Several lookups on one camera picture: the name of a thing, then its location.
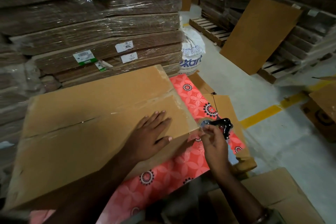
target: floral pattern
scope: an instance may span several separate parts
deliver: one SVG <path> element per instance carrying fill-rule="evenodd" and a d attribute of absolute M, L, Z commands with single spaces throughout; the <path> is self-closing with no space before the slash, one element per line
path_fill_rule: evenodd
<path fill-rule="evenodd" d="M 170 81 L 196 121 L 205 117 L 220 119 L 217 111 L 185 74 L 172 77 Z M 227 141 L 234 153 L 245 148 L 233 131 Z M 121 223 L 207 171 L 209 166 L 205 161 L 203 143 L 196 138 L 180 156 L 123 182 L 110 198 L 97 224 Z M 53 212 L 33 211 L 31 224 L 43 223 Z"/>

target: yellow floor line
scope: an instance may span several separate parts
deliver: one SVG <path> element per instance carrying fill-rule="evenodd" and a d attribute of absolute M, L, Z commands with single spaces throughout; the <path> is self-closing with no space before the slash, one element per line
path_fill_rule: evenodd
<path fill-rule="evenodd" d="M 329 83 L 331 83 L 331 82 L 330 81 L 320 81 L 319 83 L 317 83 L 315 85 L 307 86 L 302 92 L 300 92 L 298 94 L 294 94 L 294 95 L 290 96 L 289 98 L 285 98 L 284 100 L 282 100 L 279 105 L 272 105 L 272 106 L 262 110 L 261 112 L 258 112 L 255 115 L 252 115 L 252 116 L 240 121 L 240 123 L 241 123 L 241 125 L 243 126 L 244 129 L 247 129 L 247 128 L 261 122 L 262 120 L 265 120 L 265 119 L 281 112 L 282 110 L 285 110 L 286 108 L 291 107 L 292 105 L 295 105 L 295 104 L 297 104 L 297 103 L 299 103 L 299 102 L 301 102 L 305 99 L 308 99 L 308 93 L 309 92 L 319 90 Z"/>

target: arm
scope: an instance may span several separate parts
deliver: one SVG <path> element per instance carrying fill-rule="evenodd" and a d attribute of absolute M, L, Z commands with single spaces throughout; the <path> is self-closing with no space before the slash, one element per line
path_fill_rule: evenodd
<path fill-rule="evenodd" d="M 158 136 L 171 119 L 162 121 L 165 111 L 144 117 L 136 126 L 124 147 L 102 169 L 89 175 L 86 185 L 45 221 L 45 224 L 95 224 L 116 188 L 135 165 L 153 157 L 171 137 Z"/>
<path fill-rule="evenodd" d="M 265 208 L 230 172 L 228 144 L 222 132 L 212 125 L 206 125 L 204 132 L 205 158 L 236 219 L 239 224 L 256 222 L 265 215 Z"/>

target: person's right hand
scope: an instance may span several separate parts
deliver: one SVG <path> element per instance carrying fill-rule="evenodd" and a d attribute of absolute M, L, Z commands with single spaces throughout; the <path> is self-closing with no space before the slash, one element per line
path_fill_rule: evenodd
<path fill-rule="evenodd" d="M 204 155 L 210 170 L 216 179 L 230 173 L 228 160 L 228 143 L 225 141 L 223 132 L 213 125 L 203 127 L 204 135 L 201 140 L 204 145 Z"/>

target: warehouse floor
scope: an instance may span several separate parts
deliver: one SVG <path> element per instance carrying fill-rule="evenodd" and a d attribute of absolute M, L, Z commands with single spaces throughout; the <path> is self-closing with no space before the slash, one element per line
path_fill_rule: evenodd
<path fill-rule="evenodd" d="M 183 23 L 188 23 L 189 17 L 199 18 L 200 8 L 193 6 L 190 13 L 181 14 Z M 206 54 L 199 75 L 217 94 L 230 96 L 258 164 L 253 173 L 286 167 L 325 222 L 336 223 L 336 144 L 328 143 L 300 110 L 307 99 L 275 115 L 255 115 L 307 86 L 321 84 L 313 76 L 336 74 L 336 60 L 271 85 L 257 74 L 249 76 L 243 72 L 220 55 L 220 48 L 212 41 L 202 38 Z"/>

